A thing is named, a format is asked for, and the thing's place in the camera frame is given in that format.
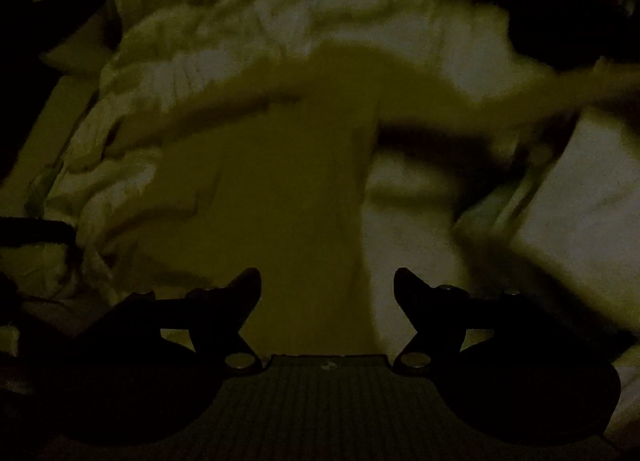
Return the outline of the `light floral crumpled duvet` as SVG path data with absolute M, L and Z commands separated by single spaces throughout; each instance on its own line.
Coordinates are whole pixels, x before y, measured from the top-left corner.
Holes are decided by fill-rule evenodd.
M 124 35 L 100 77 L 99 103 L 81 122 L 43 202 L 47 220 L 73 225 L 82 272 L 108 303 L 113 288 L 96 240 L 112 213 L 150 184 L 160 151 L 107 158 L 122 121 L 168 114 L 259 62 L 305 57 L 326 43 L 368 44 L 432 67 L 474 100 L 514 93 L 539 73 L 506 38 L 506 16 L 459 0 L 115 0 Z

